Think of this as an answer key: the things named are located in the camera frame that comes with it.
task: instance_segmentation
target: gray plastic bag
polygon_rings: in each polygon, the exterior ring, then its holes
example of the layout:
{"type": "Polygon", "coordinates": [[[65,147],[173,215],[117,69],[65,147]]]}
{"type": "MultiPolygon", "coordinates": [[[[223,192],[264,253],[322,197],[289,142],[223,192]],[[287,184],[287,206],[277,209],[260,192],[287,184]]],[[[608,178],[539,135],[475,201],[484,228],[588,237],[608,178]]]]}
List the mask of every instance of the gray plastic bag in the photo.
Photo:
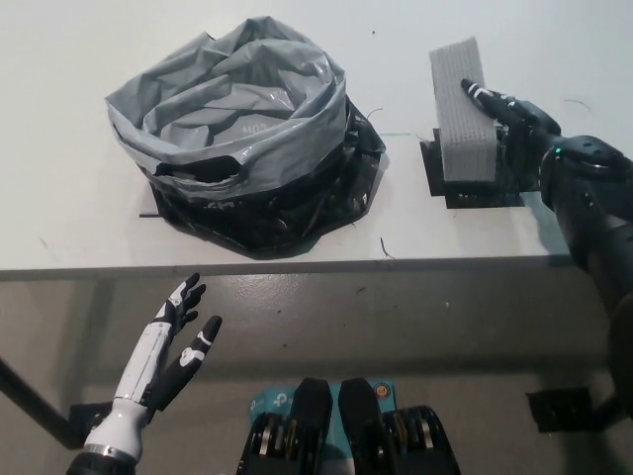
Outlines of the gray plastic bag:
{"type": "Polygon", "coordinates": [[[172,225],[279,255],[358,220],[385,146],[344,71],[272,18],[200,35],[106,98],[172,225]]]}
{"type": "Polygon", "coordinates": [[[344,71],[272,18],[219,40],[198,36],[106,102],[118,141],[150,173],[161,163],[237,161],[241,172],[216,183],[159,177],[191,197],[279,188],[313,171],[345,134],[344,71]]]}

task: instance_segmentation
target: gray foam block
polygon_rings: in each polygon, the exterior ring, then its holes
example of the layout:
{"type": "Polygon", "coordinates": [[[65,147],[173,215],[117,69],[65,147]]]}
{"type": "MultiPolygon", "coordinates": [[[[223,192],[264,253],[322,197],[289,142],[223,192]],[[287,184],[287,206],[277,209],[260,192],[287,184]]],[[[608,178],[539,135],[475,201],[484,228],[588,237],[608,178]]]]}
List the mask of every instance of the gray foam block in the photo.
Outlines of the gray foam block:
{"type": "Polygon", "coordinates": [[[430,53],[445,181],[494,181],[497,133],[461,88],[463,78],[484,85],[474,38],[430,53]]]}

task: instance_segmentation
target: black plastic bag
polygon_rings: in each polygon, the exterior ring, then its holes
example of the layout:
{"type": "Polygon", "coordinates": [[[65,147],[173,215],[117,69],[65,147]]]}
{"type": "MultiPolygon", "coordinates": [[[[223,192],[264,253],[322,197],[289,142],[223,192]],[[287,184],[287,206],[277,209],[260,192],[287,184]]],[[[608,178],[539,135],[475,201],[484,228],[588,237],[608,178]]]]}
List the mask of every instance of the black plastic bag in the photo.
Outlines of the black plastic bag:
{"type": "Polygon", "coordinates": [[[266,17],[197,36],[106,103],[160,216],[278,255],[367,212],[385,146],[345,85],[325,51],[266,17]]]}

